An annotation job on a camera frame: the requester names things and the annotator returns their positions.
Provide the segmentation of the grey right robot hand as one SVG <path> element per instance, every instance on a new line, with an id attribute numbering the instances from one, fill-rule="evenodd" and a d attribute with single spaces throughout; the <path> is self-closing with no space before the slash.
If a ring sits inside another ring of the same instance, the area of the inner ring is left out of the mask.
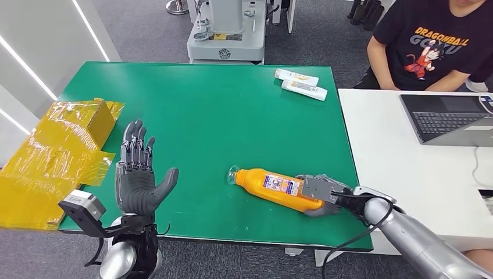
<path id="1" fill-rule="evenodd" d="M 320 217 L 339 214 L 342 208 L 357 216 L 363 213 L 363 199 L 357 198 L 352 189 L 327 175 L 298 175 L 303 181 L 302 195 L 307 198 L 322 201 L 317 209 L 303 210 L 309 217 Z"/>

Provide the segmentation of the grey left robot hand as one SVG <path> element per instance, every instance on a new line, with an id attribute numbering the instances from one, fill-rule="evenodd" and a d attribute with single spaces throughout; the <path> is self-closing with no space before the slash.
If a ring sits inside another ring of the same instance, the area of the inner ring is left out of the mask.
<path id="1" fill-rule="evenodd" d="M 115 194 L 124 214 L 151 216 L 175 188 L 179 170 L 171 167 L 158 184 L 153 168 L 156 138 L 145 138 L 147 128 L 142 120 L 130 122 L 124 130 L 120 160 L 116 163 Z"/>

